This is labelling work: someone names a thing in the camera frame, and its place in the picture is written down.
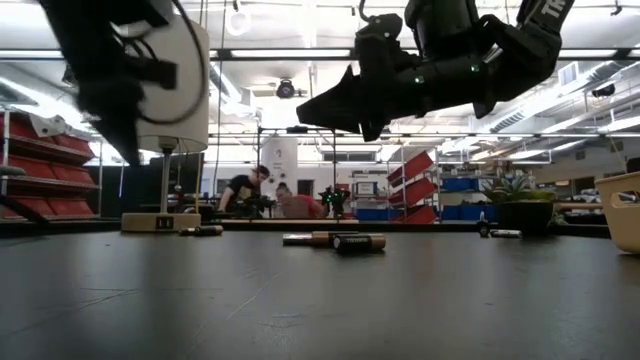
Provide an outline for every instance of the white cylinder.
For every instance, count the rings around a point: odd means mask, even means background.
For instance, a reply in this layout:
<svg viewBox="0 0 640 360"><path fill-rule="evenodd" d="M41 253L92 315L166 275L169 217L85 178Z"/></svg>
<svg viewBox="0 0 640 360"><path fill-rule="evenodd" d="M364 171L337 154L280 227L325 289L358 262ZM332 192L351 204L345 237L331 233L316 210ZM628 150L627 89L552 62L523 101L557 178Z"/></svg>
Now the white cylinder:
<svg viewBox="0 0 640 360"><path fill-rule="evenodd" d="M183 122L175 125L154 125L138 121L140 149L155 152L159 137L179 140L174 153L195 153L208 146L209 134L209 34L197 23L191 21L197 41L203 51L204 69L200 68L195 43L182 17L176 16L171 24L149 35L146 40L160 60L172 61L178 65L177 88L164 90L155 84L144 84L146 99L141 104L142 111L150 118L165 120L183 114L198 99L201 81L207 91L197 111Z"/></svg>
<svg viewBox="0 0 640 360"><path fill-rule="evenodd" d="M273 136L262 143L260 164L271 171L271 178L262 185L262 193L274 197L281 182L298 193L298 139Z"/></svg>

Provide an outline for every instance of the cylindrical battery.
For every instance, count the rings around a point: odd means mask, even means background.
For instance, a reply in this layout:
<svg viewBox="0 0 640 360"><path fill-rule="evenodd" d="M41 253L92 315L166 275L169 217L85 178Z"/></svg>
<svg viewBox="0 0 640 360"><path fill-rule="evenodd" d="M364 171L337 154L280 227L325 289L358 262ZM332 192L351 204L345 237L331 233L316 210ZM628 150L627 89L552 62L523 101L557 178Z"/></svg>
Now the cylindrical battery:
<svg viewBox="0 0 640 360"><path fill-rule="evenodd" d="M223 231L224 228L220 225L196 226L180 230L180 236L218 236Z"/></svg>
<svg viewBox="0 0 640 360"><path fill-rule="evenodd" d="M310 246L311 234L284 234L282 235L283 246Z"/></svg>
<svg viewBox="0 0 640 360"><path fill-rule="evenodd" d="M333 248L340 253L379 251L387 245L384 234L338 234Z"/></svg>
<svg viewBox="0 0 640 360"><path fill-rule="evenodd" d="M522 232L518 230L491 230L489 234L495 238L522 239Z"/></svg>
<svg viewBox="0 0 640 360"><path fill-rule="evenodd" d="M337 235L355 235L357 231L314 231L311 233L311 246L332 247Z"/></svg>

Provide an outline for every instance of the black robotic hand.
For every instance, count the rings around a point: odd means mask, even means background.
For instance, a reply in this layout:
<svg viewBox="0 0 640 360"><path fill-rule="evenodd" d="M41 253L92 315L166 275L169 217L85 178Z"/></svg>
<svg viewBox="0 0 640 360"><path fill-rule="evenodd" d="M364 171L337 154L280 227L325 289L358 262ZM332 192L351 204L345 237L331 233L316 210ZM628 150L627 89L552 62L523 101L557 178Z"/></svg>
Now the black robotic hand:
<svg viewBox="0 0 640 360"><path fill-rule="evenodd" d="M360 75L351 66L329 91L297 109L301 123L378 139L404 116L472 103L477 118L546 80L562 47L560 30L574 0L524 0L514 27L478 17L474 0L410 0L405 21L420 56L396 40L395 14L361 17L356 33Z"/></svg>

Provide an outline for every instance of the black table surface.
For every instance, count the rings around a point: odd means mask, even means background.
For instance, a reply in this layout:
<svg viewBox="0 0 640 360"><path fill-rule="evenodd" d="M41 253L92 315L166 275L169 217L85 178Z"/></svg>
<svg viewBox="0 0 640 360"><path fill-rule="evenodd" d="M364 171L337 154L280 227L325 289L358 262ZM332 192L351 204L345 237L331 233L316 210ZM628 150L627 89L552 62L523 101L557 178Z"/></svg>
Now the black table surface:
<svg viewBox="0 0 640 360"><path fill-rule="evenodd" d="M638 359L640 258L608 240L388 236L1 241L0 359Z"/></svg>

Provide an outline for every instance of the man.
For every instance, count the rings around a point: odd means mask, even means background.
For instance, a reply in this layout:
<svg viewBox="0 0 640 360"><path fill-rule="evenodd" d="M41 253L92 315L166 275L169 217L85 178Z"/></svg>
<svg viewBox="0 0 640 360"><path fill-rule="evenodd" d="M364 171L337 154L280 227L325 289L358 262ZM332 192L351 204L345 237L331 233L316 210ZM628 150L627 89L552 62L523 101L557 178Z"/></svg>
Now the man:
<svg viewBox="0 0 640 360"><path fill-rule="evenodd" d="M322 205L320 205L318 202L313 200L311 196L300 195L300 194L293 195L291 193L291 190L287 186L287 184L284 182L281 182L280 184L278 184L278 188L276 189L276 198L278 199L278 201L280 201L283 204L285 202L288 202L288 200L291 200L294 198L298 199L299 201L302 201L306 204L308 214L311 218L325 217L324 207Z"/></svg>
<svg viewBox="0 0 640 360"><path fill-rule="evenodd" d="M251 170L250 175L237 175L222 194L218 211L230 212L234 204L249 198L251 195L260 194L260 185L269 178L270 171L266 166L260 165Z"/></svg>

